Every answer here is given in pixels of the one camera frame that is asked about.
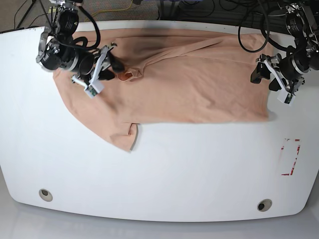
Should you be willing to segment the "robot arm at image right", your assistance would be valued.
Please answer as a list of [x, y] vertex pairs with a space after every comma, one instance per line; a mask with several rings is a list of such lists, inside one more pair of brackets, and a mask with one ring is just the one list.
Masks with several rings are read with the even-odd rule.
[[265, 16], [261, 17], [261, 33], [268, 43], [276, 49], [284, 52], [275, 56], [265, 54], [257, 58], [257, 67], [251, 74], [250, 82], [261, 83], [262, 79], [269, 80], [271, 75], [274, 79], [269, 83], [271, 91], [286, 91], [294, 95], [298, 88], [305, 83], [303, 75], [310, 70], [319, 69], [319, 24], [318, 12], [311, 10], [311, 4], [295, 2], [284, 6], [275, 6], [268, 10], [272, 13], [279, 9], [286, 9], [286, 29], [294, 38], [295, 46], [281, 46], [270, 38], [268, 30], [264, 28]]

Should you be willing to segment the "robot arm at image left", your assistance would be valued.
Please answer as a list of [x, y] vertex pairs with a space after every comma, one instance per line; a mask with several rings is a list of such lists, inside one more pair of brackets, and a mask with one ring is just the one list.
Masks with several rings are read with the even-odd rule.
[[[102, 80], [111, 80], [125, 69], [113, 54], [116, 43], [99, 47], [101, 33], [93, 17], [84, 9], [81, 0], [53, 0], [55, 15], [48, 17], [49, 26], [40, 36], [36, 62], [46, 71], [59, 68], [73, 73], [71, 81], [95, 95], [102, 91]], [[93, 24], [96, 41], [89, 45], [88, 38], [73, 37], [82, 12]]]

